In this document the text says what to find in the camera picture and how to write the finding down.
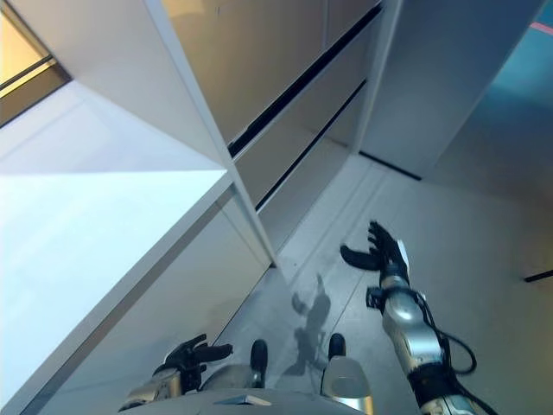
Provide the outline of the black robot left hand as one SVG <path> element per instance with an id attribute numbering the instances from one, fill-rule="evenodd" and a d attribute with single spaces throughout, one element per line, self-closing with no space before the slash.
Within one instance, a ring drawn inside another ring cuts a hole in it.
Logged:
<path id="1" fill-rule="evenodd" d="M 207 335 L 195 338 L 176 346 L 155 371 L 158 374 L 164 370 L 176 369 L 184 383 L 198 387 L 201 375 L 207 370 L 207 363 L 221 361 L 233 353 L 231 344 L 209 346 Z"/>

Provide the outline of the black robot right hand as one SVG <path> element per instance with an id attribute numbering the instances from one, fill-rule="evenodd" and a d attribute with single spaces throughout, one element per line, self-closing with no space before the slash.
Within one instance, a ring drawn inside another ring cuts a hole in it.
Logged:
<path id="1" fill-rule="evenodd" d="M 342 244 L 340 256 L 350 266 L 364 271 L 392 270 L 399 276 L 408 276 L 407 263 L 398 241 L 375 220 L 370 221 L 367 240 L 370 243 L 367 252 L 354 251 Z"/>

